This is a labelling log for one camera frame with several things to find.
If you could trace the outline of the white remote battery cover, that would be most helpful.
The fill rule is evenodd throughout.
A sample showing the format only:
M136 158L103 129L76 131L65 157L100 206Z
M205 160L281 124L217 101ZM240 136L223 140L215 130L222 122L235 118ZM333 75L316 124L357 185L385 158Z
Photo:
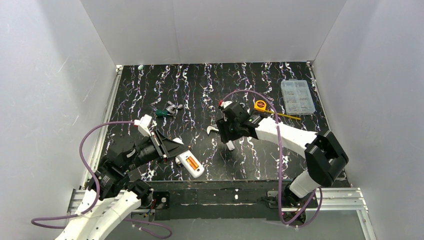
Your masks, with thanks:
M231 140L229 140L225 145L229 151L233 151L235 149L235 146Z

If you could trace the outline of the orange battery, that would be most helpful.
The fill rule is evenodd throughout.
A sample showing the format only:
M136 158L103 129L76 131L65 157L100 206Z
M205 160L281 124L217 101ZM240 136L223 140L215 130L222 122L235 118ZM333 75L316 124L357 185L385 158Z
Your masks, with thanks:
M199 165L197 164L197 162L195 161L195 159L192 156L189 156L186 161L188 162L188 164L190 165L190 167L196 171L199 168Z

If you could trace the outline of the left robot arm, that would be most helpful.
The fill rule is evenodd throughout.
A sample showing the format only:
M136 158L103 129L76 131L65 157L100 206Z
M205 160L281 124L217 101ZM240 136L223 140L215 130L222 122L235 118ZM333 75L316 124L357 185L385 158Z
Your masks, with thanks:
M189 145L155 130L130 150L105 156L90 180L83 199L59 240L104 240L133 210L151 202L154 189L129 172L152 161L163 162L190 151Z

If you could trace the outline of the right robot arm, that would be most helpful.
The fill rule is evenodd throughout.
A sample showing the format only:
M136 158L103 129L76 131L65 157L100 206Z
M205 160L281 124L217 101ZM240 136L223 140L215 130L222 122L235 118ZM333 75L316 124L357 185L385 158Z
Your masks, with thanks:
M319 187L330 187L349 162L336 136L330 130L301 130L270 116L248 112L243 104L224 101L218 107L223 118L216 120L221 141L225 144L242 137L281 143L306 161L307 169L285 188L284 197L299 201Z

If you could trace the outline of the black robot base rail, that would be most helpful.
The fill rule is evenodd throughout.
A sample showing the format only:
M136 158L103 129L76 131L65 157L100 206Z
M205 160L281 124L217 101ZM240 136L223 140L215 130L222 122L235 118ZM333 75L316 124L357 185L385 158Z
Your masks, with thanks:
M269 198L278 193L277 180L148 181L153 187L153 218L266 219L279 220L278 207ZM359 188L331 187L317 190L306 207L308 217L323 211L366 211Z

